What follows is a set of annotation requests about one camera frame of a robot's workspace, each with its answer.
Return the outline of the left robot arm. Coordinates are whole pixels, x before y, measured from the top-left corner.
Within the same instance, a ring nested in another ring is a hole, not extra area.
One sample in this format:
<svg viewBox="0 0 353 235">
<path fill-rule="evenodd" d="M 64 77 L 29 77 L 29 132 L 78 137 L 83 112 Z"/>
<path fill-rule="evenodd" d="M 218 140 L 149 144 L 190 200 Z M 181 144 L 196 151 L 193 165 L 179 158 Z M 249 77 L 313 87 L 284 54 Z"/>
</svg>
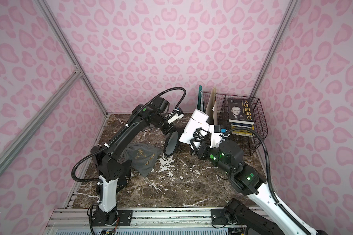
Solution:
<svg viewBox="0 0 353 235">
<path fill-rule="evenodd" d="M 99 175 L 97 182 L 98 205 L 92 213 L 91 222 L 94 226 L 117 223 L 117 191 L 123 189 L 131 175 L 132 160 L 119 162 L 124 150 L 146 127 L 159 128 L 163 134 L 170 134 L 175 126 L 165 119 L 164 112 L 169 107 L 169 102 L 163 98 L 156 98 L 150 104 L 138 105 L 132 112 L 127 123 L 110 139 L 104 147 L 93 147 L 91 152 L 100 150 L 93 156 L 93 162 Z"/>
</svg>

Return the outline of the white hair dryer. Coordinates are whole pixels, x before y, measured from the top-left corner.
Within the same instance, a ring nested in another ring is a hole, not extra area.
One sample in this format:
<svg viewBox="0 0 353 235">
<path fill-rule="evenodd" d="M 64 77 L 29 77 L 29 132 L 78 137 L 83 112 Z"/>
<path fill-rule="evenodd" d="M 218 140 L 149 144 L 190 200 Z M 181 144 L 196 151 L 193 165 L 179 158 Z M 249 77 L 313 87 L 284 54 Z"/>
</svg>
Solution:
<svg viewBox="0 0 353 235">
<path fill-rule="evenodd" d="M 208 135 L 208 119 L 209 116 L 206 113 L 196 109 L 185 126 L 179 141 L 189 144 L 192 150 L 194 150 L 193 146 L 199 148 L 201 144 L 198 141 L 193 141 L 193 139 L 203 140 Z"/>
</svg>

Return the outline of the black pouch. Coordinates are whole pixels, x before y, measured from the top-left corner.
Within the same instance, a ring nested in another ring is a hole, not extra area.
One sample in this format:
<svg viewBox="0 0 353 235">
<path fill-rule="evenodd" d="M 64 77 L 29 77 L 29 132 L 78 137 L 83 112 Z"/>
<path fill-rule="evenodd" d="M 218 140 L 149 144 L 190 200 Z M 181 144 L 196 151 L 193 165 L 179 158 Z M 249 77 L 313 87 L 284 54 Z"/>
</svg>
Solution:
<svg viewBox="0 0 353 235">
<path fill-rule="evenodd" d="M 183 133 L 184 128 L 176 127 L 171 134 L 166 138 L 163 153 L 166 157 L 172 156 L 175 150 L 179 147 L 179 138 Z"/>
<path fill-rule="evenodd" d="M 99 176 L 100 176 L 100 177 L 102 176 L 103 179 L 105 180 L 105 175 L 100 174 Z M 125 172 L 119 177 L 118 182 L 117 182 L 116 192 L 115 192 L 113 195 L 116 196 L 117 193 L 118 193 L 120 190 L 122 190 L 123 188 L 125 188 L 125 187 L 128 185 L 128 183 L 130 182 L 130 178 L 131 178 L 131 168 L 128 168 L 128 169 L 126 169 Z M 97 183 L 97 186 L 96 186 L 96 194 L 97 194 L 98 196 L 100 196 L 100 194 L 101 194 L 100 191 L 101 191 L 101 188 L 100 188 L 100 186 L 99 186 L 98 183 Z"/>
</svg>

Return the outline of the grey hair dryer pouch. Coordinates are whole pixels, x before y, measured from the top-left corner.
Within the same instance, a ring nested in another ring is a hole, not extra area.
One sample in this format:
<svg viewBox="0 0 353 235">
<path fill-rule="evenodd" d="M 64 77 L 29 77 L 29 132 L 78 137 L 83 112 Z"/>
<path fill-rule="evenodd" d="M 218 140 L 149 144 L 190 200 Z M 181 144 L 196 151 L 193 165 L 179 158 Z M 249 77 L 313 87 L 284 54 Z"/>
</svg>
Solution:
<svg viewBox="0 0 353 235">
<path fill-rule="evenodd" d="M 147 177 L 153 170 L 162 149 L 144 143 L 131 143 L 123 151 L 124 159 L 131 160 L 131 167 Z"/>
</svg>

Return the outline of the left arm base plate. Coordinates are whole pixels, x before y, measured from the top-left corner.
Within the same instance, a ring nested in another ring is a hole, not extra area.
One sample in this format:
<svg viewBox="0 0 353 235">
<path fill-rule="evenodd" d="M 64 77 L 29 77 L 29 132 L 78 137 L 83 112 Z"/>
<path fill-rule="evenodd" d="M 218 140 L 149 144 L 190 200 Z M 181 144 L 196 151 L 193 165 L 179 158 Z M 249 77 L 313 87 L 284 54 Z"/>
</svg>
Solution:
<svg viewBox="0 0 353 235">
<path fill-rule="evenodd" d="M 111 212 L 103 212 L 101 209 L 97 209 L 92 215 L 92 226 L 130 226 L 132 216 L 133 210 L 113 210 Z"/>
</svg>

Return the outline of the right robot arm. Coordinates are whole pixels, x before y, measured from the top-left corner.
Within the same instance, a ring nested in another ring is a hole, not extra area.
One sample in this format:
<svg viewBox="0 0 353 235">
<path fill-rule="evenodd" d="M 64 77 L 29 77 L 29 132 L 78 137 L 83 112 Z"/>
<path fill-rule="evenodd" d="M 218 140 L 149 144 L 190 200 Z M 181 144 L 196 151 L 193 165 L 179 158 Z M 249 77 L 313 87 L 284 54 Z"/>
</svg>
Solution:
<svg viewBox="0 0 353 235">
<path fill-rule="evenodd" d="M 221 215 L 212 220 L 212 226 L 242 224 L 260 235 L 324 235 L 292 212 L 282 200 L 270 191 L 266 179 L 244 162 L 239 145 L 227 140 L 211 148 L 206 141 L 191 142 L 200 159 L 207 159 L 227 175 L 232 187 L 249 197 L 269 216 L 253 212 L 237 199 L 231 199 Z"/>
</svg>

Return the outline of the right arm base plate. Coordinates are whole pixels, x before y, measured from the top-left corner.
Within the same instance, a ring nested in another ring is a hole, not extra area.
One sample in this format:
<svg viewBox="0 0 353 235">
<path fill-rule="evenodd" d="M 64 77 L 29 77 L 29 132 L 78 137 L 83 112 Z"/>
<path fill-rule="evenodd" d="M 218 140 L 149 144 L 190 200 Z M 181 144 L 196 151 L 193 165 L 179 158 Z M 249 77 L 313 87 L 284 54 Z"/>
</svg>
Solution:
<svg viewBox="0 0 353 235">
<path fill-rule="evenodd" d="M 238 215 L 233 211 L 223 209 L 211 209 L 211 226 L 216 229 L 224 228 L 226 226 L 245 226 L 239 220 Z"/>
</svg>

